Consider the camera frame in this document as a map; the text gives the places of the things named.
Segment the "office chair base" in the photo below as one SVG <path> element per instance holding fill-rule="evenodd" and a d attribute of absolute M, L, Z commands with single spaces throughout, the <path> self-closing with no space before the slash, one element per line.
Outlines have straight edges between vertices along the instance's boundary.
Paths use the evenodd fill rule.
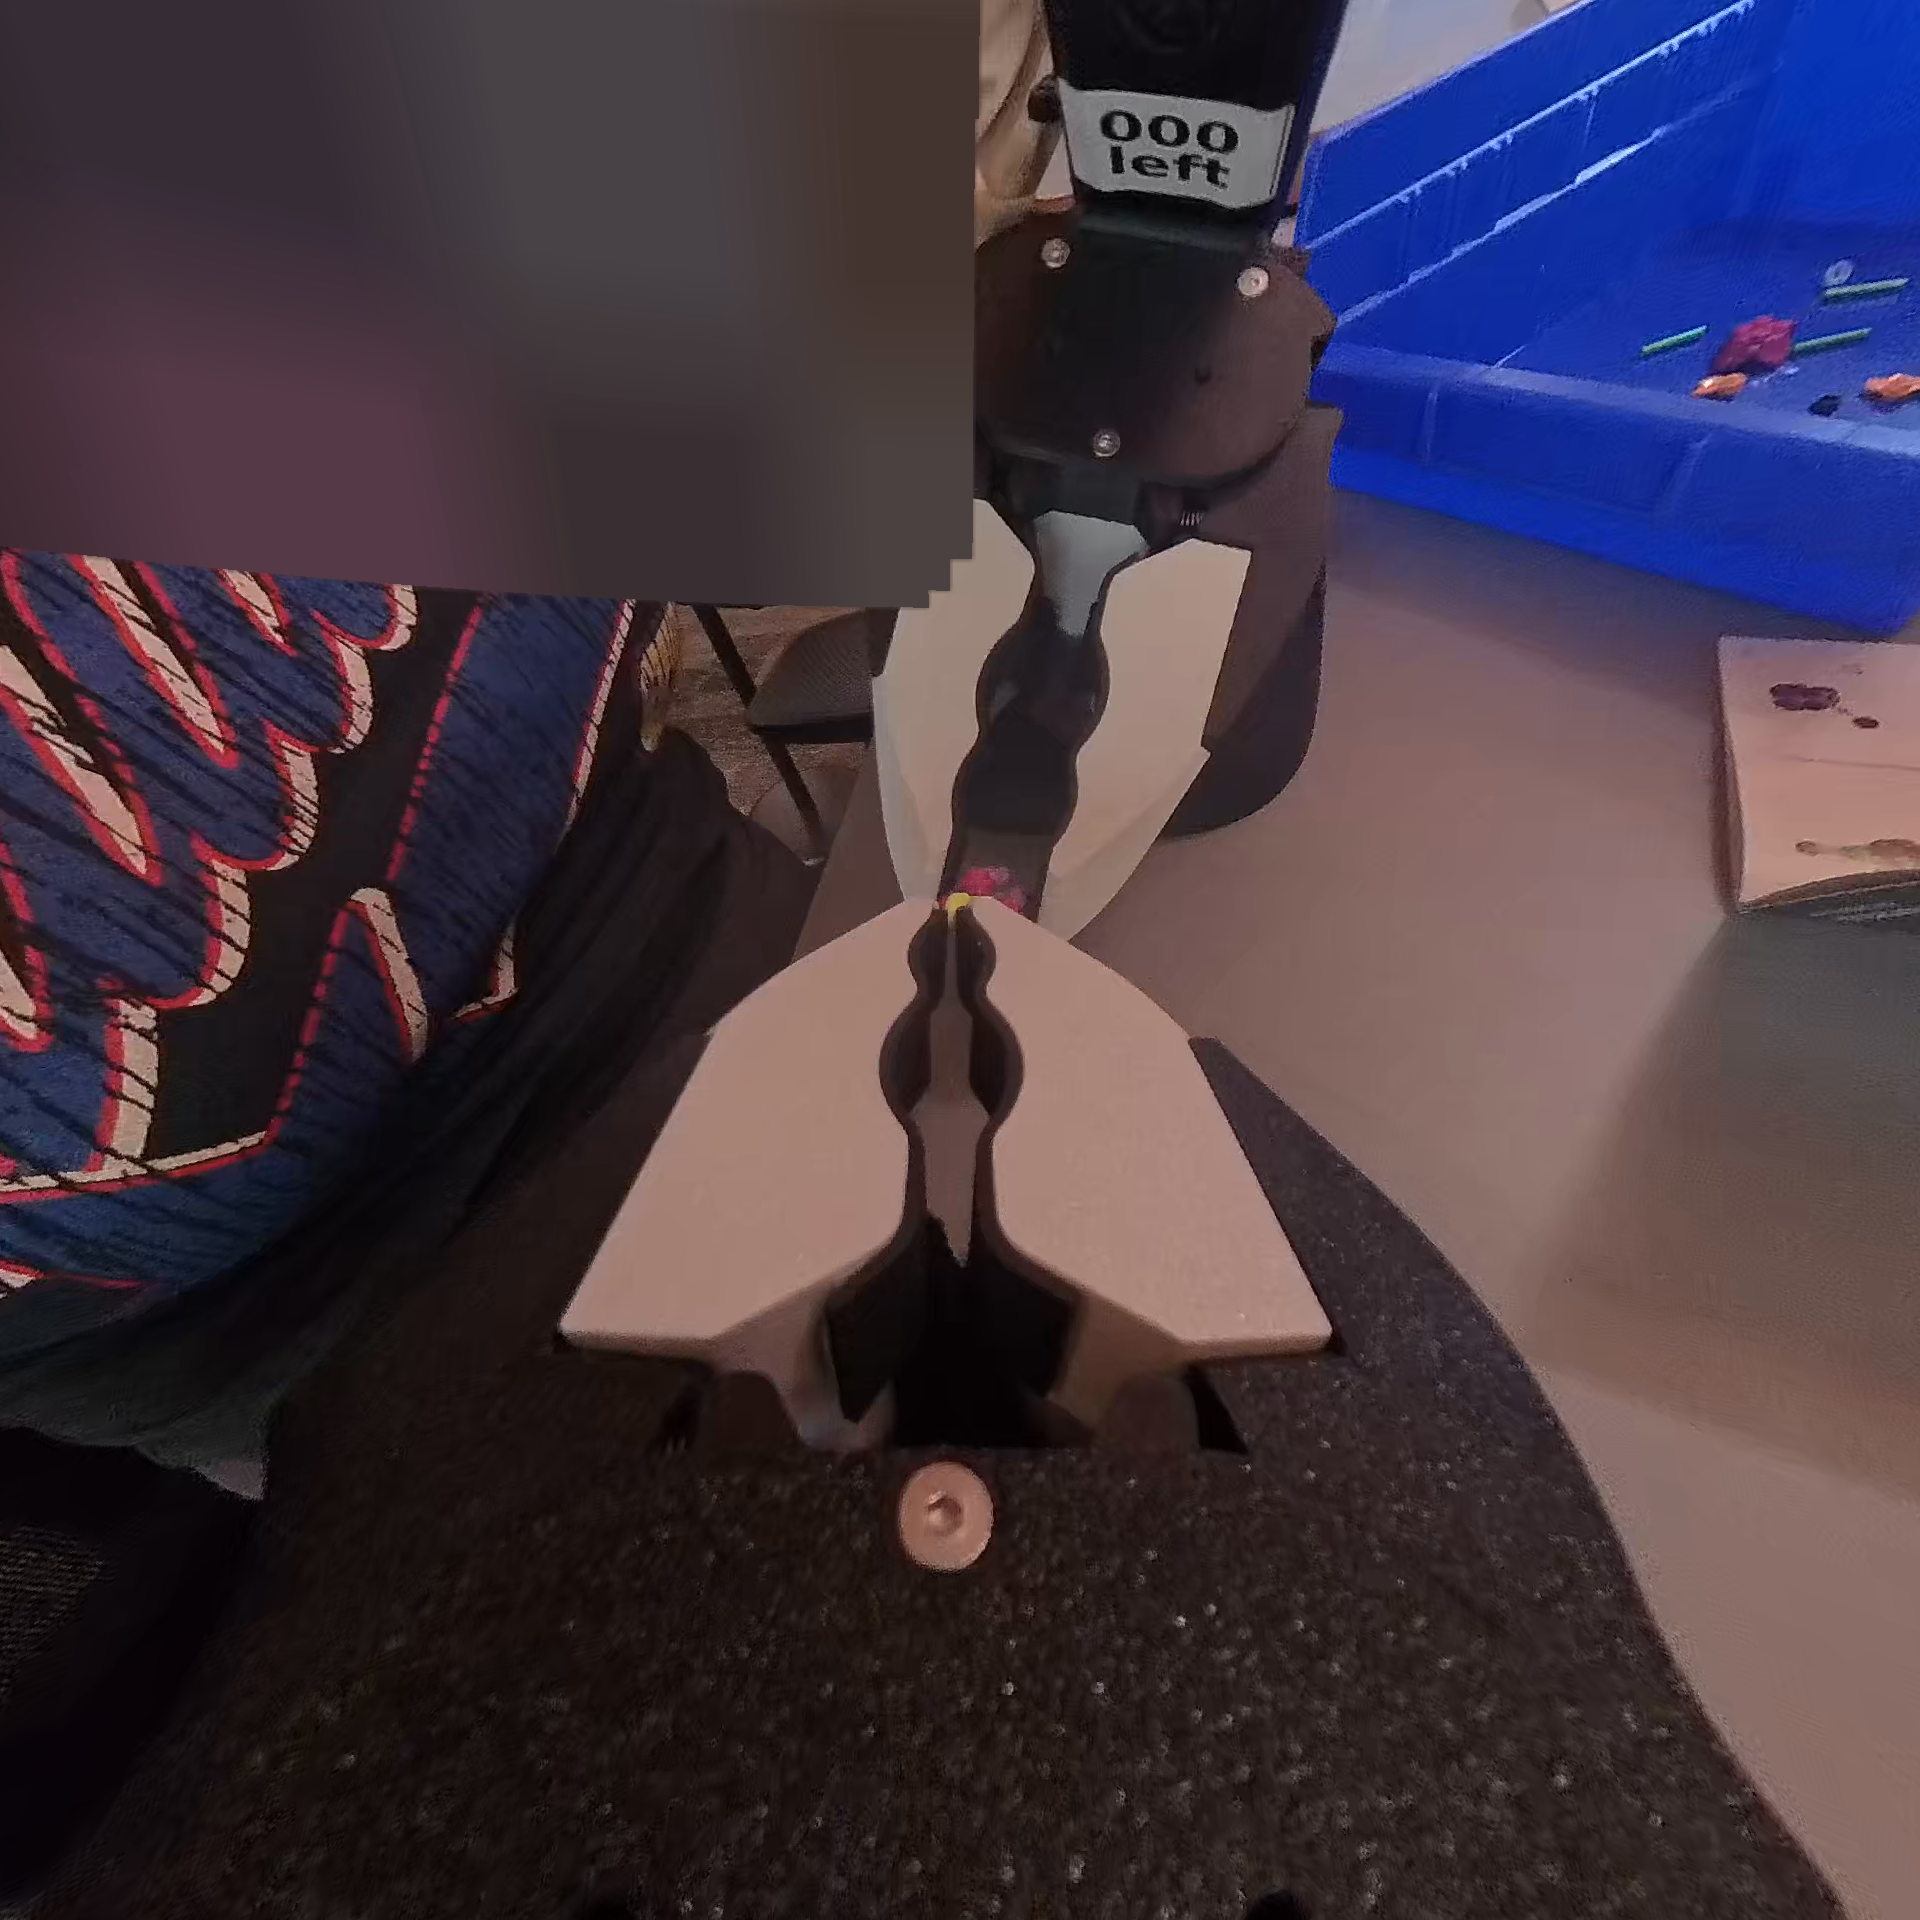
<path fill-rule="evenodd" d="M 873 683 L 897 634 L 897 607 L 853 607 L 795 629 L 763 669 L 751 667 L 726 611 L 691 605 L 733 685 L 742 717 L 776 771 L 752 819 L 821 866 L 849 811 L 851 779 L 819 782 L 798 746 L 866 746 L 873 741 Z"/>

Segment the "person's dark pants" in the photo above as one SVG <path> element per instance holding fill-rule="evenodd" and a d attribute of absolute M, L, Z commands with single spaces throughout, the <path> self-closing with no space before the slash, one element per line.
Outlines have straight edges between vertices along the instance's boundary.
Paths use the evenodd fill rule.
<path fill-rule="evenodd" d="M 616 753 L 539 872 L 530 983 L 293 1226 L 173 1302 L 7 1337 L 5 1901 L 88 1848 L 207 1642 L 290 1678 L 359 1616 L 417 1624 L 417 1561 L 481 1506 L 450 1442 L 483 1362 L 551 1343 L 701 1027 L 810 891 L 681 731 Z"/>

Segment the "pile of toy brick pieces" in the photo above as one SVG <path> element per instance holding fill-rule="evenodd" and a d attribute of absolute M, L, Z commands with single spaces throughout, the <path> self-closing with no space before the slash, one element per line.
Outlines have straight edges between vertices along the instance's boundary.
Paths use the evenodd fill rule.
<path fill-rule="evenodd" d="M 1695 366 L 1687 392 L 1695 399 L 1733 402 L 1757 398 L 1768 382 L 1811 371 L 1816 362 L 1851 358 L 1866 347 L 1886 347 L 1888 329 L 1917 334 L 1917 274 L 1861 274 L 1849 257 L 1816 275 L 1795 310 L 1759 313 L 1726 327 L 1693 323 L 1646 341 L 1638 366 L 1664 360 Z"/>

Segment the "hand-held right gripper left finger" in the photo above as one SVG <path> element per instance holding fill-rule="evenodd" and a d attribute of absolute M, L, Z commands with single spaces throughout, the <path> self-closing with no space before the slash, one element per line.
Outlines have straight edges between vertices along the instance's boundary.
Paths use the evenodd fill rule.
<path fill-rule="evenodd" d="M 845 1409 L 826 1309 L 907 1217 L 881 1055 L 931 913 L 899 903 L 718 1019 L 565 1307 L 571 1349 L 760 1373 L 805 1440 L 877 1434 Z"/>

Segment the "blue storage bin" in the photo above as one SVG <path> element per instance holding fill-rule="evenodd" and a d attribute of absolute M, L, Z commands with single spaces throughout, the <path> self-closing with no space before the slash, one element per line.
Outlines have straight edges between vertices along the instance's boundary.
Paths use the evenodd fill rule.
<path fill-rule="evenodd" d="M 1917 614 L 1917 334 L 1695 399 L 1638 366 L 1913 271 L 1917 3 L 1594 2 L 1321 134 L 1336 481 L 1867 633 Z"/>

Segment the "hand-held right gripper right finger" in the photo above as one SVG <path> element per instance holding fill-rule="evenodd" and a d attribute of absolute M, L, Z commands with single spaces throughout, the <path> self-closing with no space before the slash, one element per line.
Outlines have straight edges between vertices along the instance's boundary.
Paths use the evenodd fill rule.
<path fill-rule="evenodd" d="M 1334 1322 L 1187 1030 L 998 899 L 953 909 L 976 1246 L 1016 1375 L 1094 1430 L 1145 1377 L 1329 1352 Z"/>

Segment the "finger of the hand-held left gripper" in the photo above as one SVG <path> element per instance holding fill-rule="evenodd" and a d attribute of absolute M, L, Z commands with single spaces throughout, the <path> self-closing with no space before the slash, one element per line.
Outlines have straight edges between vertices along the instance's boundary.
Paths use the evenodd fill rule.
<path fill-rule="evenodd" d="M 878 674 L 881 819 L 901 895 L 945 898 L 967 867 L 1007 866 L 1039 903 L 1039 840 L 1000 819 L 995 774 L 970 760 L 1048 629 L 1032 551 L 995 505 L 974 505 L 970 555 L 899 614 Z"/>
<path fill-rule="evenodd" d="M 1071 938 L 1115 898 L 1209 760 L 1206 733 L 1253 555 L 1182 542 L 1129 559 L 1095 601 L 1107 698 L 1072 760 L 1040 923 Z"/>

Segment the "grey desk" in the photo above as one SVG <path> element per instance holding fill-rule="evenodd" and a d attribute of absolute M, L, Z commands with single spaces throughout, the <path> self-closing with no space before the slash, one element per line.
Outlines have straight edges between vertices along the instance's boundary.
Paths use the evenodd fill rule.
<path fill-rule="evenodd" d="M 1715 641 L 1793 631 L 1338 503 L 1306 769 L 1083 941 L 1351 1352 L 1065 1461 L 823 1914 L 1917 1914 L 1917 938 L 1720 889 Z"/>

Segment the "instruction booklet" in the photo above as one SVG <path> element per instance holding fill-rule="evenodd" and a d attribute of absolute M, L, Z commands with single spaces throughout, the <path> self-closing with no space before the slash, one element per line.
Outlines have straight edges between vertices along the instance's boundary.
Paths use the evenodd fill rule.
<path fill-rule="evenodd" d="M 1723 895 L 1735 917 L 1919 930 L 1919 647 L 1722 634 Z"/>

